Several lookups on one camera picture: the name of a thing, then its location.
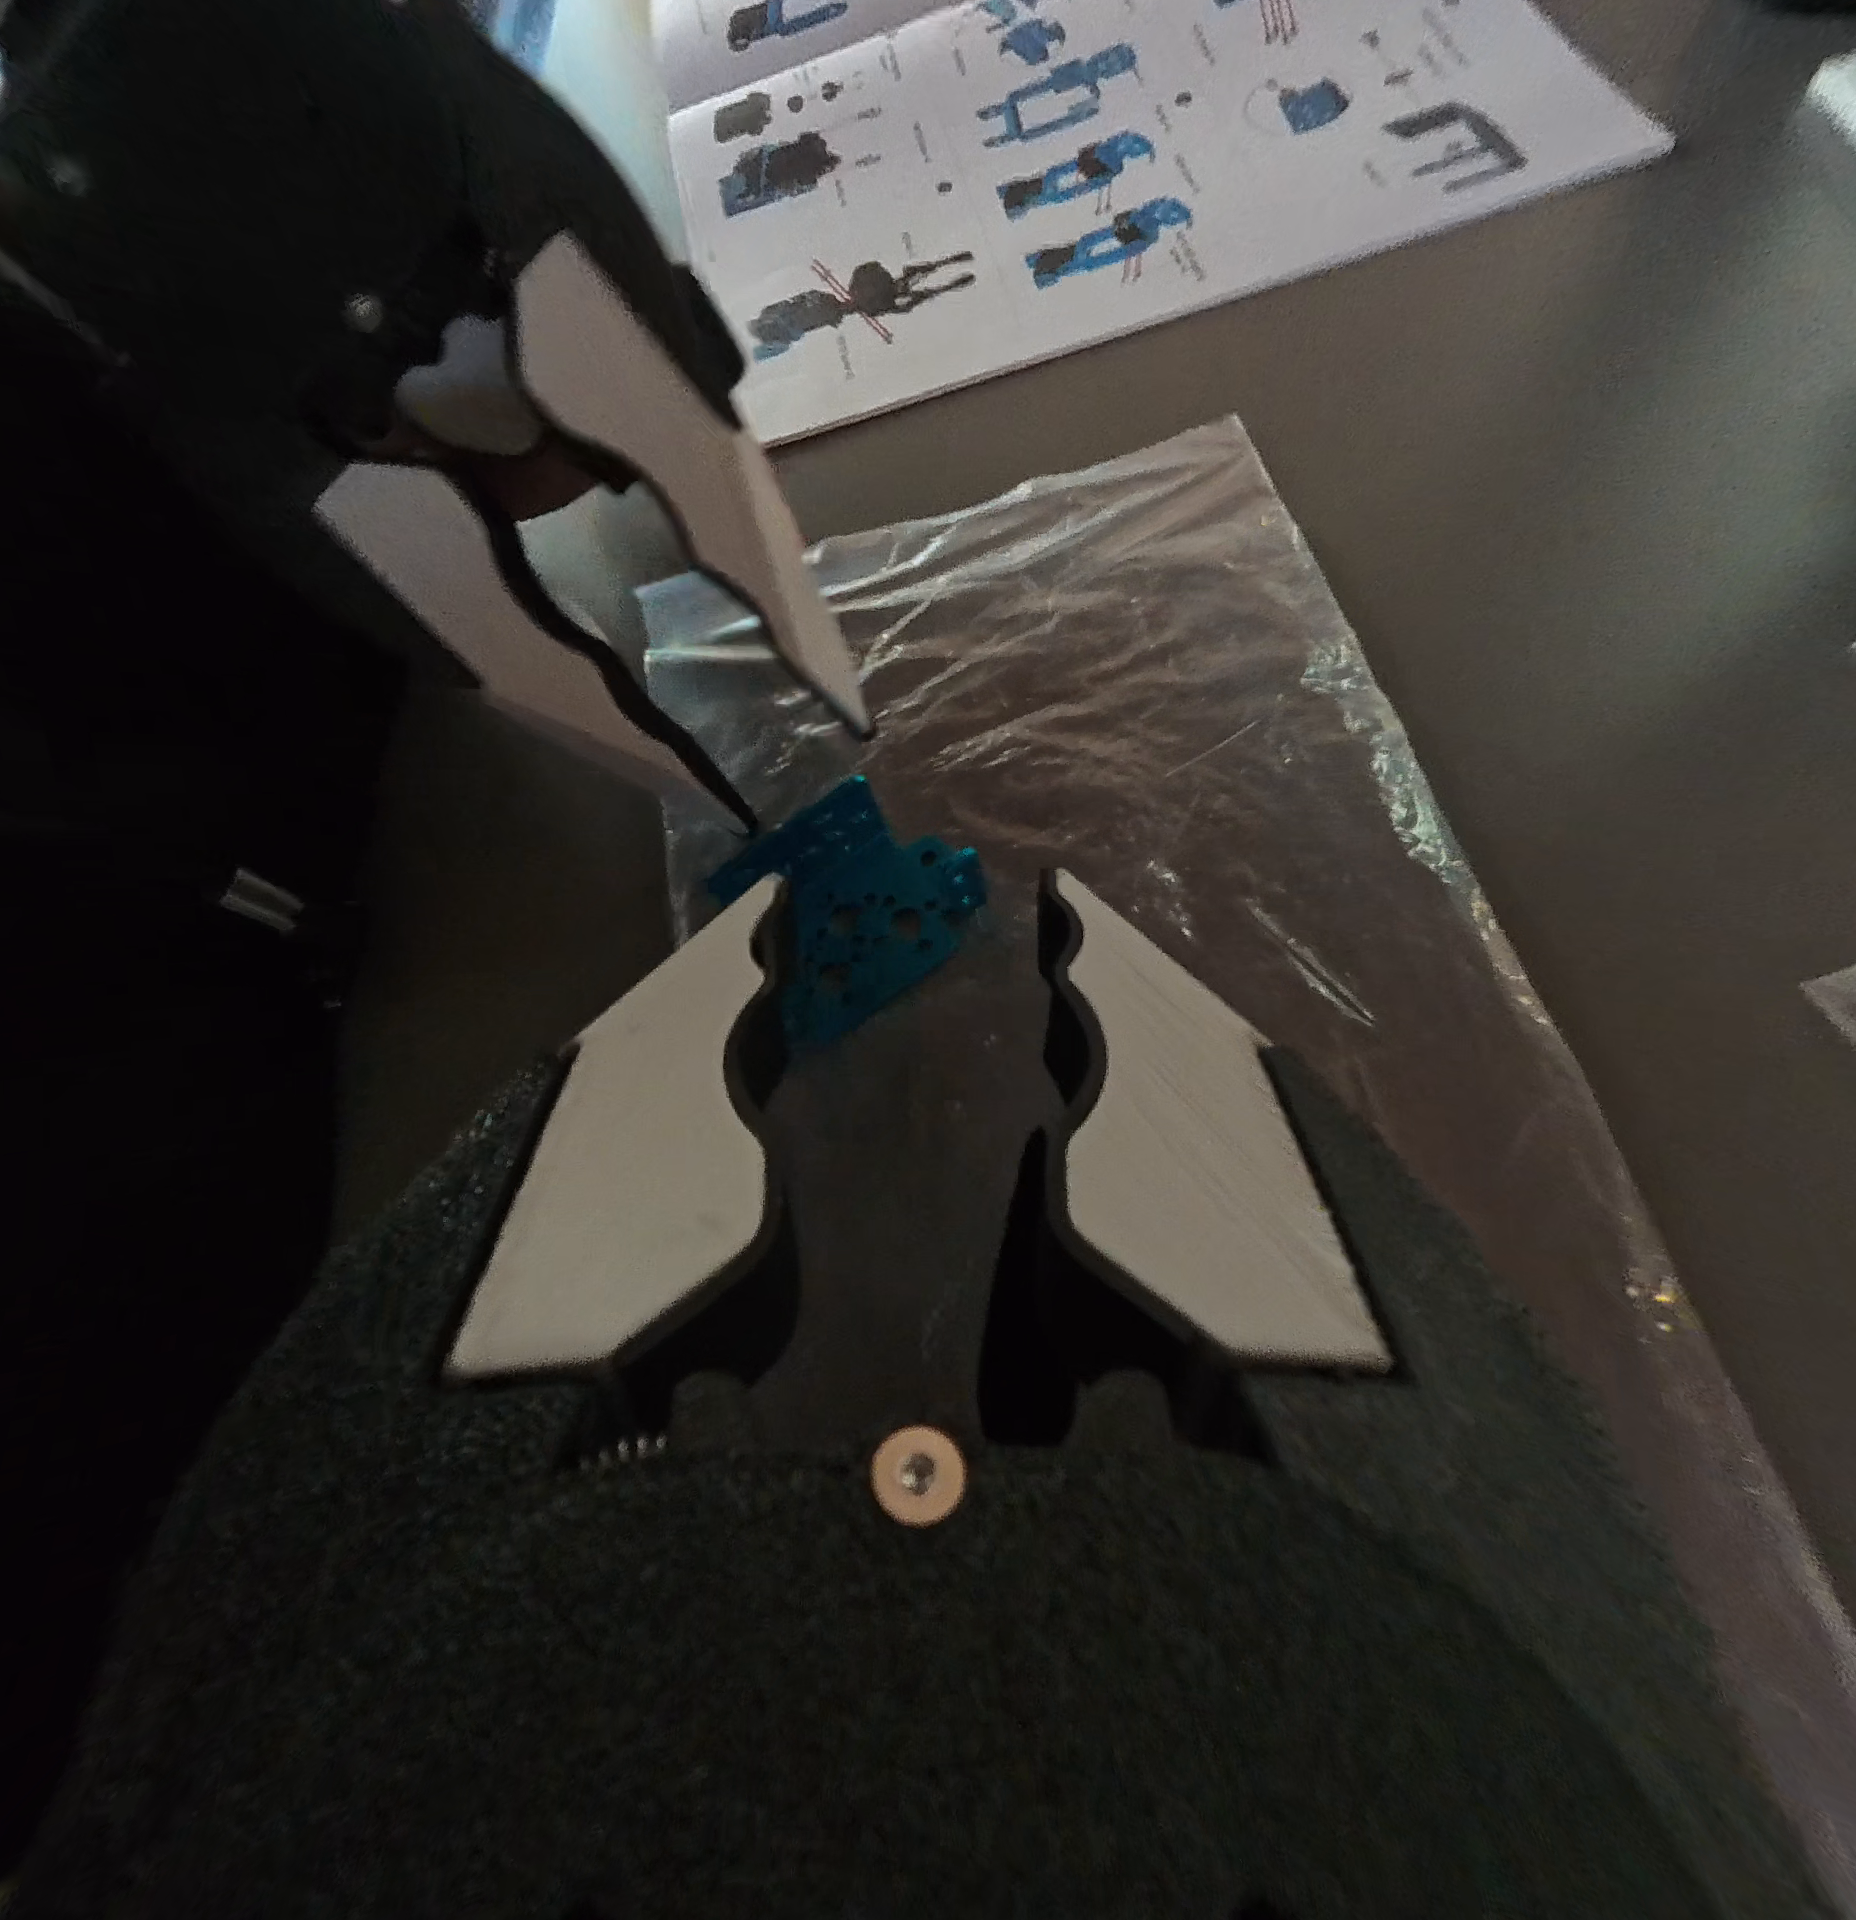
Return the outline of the blue perforated metal bracket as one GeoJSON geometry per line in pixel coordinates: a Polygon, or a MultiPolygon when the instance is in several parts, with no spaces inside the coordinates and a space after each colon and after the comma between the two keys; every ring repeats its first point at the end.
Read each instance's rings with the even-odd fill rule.
{"type": "Polygon", "coordinates": [[[899,841],[862,773],[730,856],[705,891],[726,907],[768,877],[784,884],[797,938],[779,985],[793,1055],[841,1042],[928,983],[988,902],[976,847],[899,841]]]}

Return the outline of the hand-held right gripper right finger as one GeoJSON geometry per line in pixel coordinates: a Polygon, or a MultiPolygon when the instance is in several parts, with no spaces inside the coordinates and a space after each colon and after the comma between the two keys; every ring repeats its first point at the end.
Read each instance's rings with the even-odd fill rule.
{"type": "Polygon", "coordinates": [[[1225,1370],[1388,1376],[1268,1035],[1065,866],[1040,877],[1035,964],[1062,1255],[1225,1370]]]}

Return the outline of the clear plastic bag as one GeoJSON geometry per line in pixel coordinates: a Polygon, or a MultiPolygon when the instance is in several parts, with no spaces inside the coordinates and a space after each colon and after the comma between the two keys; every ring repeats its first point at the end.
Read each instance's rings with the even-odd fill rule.
{"type": "Polygon", "coordinates": [[[1661,1530],[1711,1695],[1856,1918],[1856,1634],[1567,1038],[1241,420],[823,542],[882,803],[1080,874],[1489,1260],[1661,1530]]]}

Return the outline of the white instruction manual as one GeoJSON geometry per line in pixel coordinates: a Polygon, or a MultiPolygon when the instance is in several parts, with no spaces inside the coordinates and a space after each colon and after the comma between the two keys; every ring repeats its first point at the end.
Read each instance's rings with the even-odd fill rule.
{"type": "Polygon", "coordinates": [[[656,4],[694,267],[768,445],[1676,137],[1535,4],[656,4]]]}

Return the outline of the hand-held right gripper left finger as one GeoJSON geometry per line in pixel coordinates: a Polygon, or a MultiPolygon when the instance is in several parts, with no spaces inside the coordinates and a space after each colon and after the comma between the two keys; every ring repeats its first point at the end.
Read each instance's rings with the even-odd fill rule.
{"type": "Polygon", "coordinates": [[[575,1035],[447,1380],[631,1363],[762,1260],[793,937],[791,884],[764,877],[575,1035]]]}

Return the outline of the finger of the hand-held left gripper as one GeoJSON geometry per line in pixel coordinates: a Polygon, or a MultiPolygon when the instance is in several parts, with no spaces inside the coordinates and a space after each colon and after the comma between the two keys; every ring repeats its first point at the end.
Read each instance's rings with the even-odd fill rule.
{"type": "Polygon", "coordinates": [[[646,680],[543,586],[516,527],[453,472],[349,466],[317,494],[323,527],[470,670],[483,702],[656,799],[755,812],[646,680]]]}
{"type": "Polygon", "coordinates": [[[853,736],[871,740],[854,655],[816,584],[768,453],[694,385],[567,231],[511,283],[511,376],[576,466],[636,473],[691,566],[758,617],[797,682],[853,736]]]}

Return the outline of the grey desk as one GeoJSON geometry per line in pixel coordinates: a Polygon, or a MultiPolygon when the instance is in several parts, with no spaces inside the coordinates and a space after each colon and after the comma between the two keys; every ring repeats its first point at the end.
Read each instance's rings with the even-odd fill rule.
{"type": "Polygon", "coordinates": [[[931,602],[931,533],[1058,533],[1241,419],[1369,674],[1170,773],[1223,805],[1219,985],[1289,979],[1372,1115],[1591,1387],[1814,1866],[1856,1918],[1856,186],[1802,91],[1856,15],[1551,4],[1661,167],[791,445],[904,667],[1035,636],[931,602]]]}

